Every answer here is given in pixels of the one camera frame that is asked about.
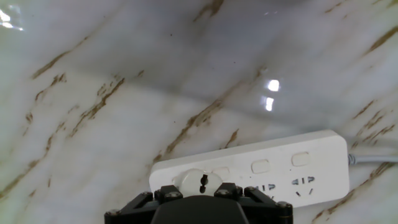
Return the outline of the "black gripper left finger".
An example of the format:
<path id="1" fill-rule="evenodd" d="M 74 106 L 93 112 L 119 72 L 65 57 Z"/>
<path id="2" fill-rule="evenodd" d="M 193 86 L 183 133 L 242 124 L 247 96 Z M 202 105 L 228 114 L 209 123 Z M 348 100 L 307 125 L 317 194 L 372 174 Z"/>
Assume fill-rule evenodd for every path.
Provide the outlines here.
<path id="1" fill-rule="evenodd" d="M 174 185 L 162 186 L 155 192 L 143 192 L 123 208 L 107 211 L 104 214 L 104 223 L 151 223 L 157 209 L 162 204 L 182 198 L 183 194 Z"/>

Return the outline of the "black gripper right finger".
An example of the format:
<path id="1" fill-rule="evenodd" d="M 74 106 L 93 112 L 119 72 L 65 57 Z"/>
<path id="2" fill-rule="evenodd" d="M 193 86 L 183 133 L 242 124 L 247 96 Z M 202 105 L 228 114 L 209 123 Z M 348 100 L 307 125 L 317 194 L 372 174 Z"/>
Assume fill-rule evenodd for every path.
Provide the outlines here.
<path id="1" fill-rule="evenodd" d="M 293 224 L 293 205 L 276 202 L 253 186 L 242 188 L 234 183 L 223 183 L 215 197 L 232 200 L 238 206 L 238 217 L 247 223 Z"/>

